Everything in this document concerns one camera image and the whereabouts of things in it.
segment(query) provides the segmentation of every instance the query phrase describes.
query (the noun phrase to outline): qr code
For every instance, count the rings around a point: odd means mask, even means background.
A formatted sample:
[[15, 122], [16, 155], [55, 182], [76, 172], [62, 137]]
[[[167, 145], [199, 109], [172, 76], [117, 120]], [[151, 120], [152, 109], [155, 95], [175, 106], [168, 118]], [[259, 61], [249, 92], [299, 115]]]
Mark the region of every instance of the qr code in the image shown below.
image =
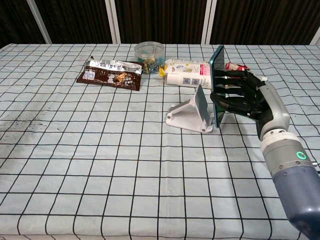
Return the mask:
[[190, 84], [190, 83], [191, 83], [191, 79], [189, 77], [183, 78], [183, 84]]
[[94, 80], [96, 73], [94, 71], [88, 71], [88, 80]]
[[202, 85], [204, 88], [207, 88], [207, 87], [209, 87], [209, 81], [203, 80], [202, 83], [201, 83], [201, 85]]
[[192, 85], [199, 85], [200, 79], [199, 78], [192, 78]]
[[82, 76], [83, 79], [87, 79], [88, 78], [88, 71], [84, 71], [84, 74]]

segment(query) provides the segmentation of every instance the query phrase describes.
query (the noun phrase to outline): white phone stand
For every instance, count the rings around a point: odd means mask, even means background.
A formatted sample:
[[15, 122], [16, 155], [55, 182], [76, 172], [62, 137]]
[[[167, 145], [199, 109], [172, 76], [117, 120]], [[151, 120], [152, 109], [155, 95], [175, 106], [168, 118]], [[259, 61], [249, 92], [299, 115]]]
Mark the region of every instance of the white phone stand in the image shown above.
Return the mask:
[[181, 129], [209, 133], [213, 129], [212, 119], [213, 113], [208, 112], [208, 103], [199, 84], [193, 98], [171, 106], [165, 123]]

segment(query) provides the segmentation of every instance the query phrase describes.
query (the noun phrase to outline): checkered tablecloth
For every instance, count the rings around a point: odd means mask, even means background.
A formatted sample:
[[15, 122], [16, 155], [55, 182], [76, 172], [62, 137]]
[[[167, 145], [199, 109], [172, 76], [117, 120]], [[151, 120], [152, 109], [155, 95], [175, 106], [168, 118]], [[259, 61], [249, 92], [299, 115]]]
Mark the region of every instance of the checkered tablecloth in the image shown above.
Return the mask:
[[[167, 44], [165, 57], [207, 61], [216, 47]], [[286, 220], [252, 120], [229, 113], [209, 134], [167, 126], [194, 88], [157, 74], [140, 91], [76, 83], [90, 56], [132, 61], [134, 45], [0, 51], [3, 239], [306, 239]], [[268, 77], [289, 131], [320, 160], [320, 48], [226, 45], [225, 57]]]

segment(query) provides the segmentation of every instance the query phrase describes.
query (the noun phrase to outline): clear plastic jar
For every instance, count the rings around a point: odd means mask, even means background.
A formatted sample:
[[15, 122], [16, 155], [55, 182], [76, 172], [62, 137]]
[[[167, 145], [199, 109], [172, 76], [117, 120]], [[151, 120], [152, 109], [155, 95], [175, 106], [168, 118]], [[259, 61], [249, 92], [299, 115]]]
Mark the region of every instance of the clear plastic jar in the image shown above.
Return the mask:
[[156, 41], [144, 41], [134, 47], [138, 62], [144, 64], [143, 73], [158, 73], [165, 66], [165, 46]]

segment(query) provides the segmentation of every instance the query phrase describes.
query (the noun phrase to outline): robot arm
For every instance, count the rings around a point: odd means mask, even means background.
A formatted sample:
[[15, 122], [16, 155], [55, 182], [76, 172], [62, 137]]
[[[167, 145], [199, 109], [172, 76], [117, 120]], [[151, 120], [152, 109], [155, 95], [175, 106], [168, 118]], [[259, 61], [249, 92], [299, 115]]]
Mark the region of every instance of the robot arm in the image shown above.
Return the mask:
[[[211, 100], [228, 112], [255, 120], [261, 151], [288, 220], [310, 240], [320, 240], [320, 177], [298, 137], [287, 132], [290, 115], [275, 87], [248, 71], [223, 74], [226, 79], [216, 81]], [[219, 83], [238, 88], [226, 89]]]

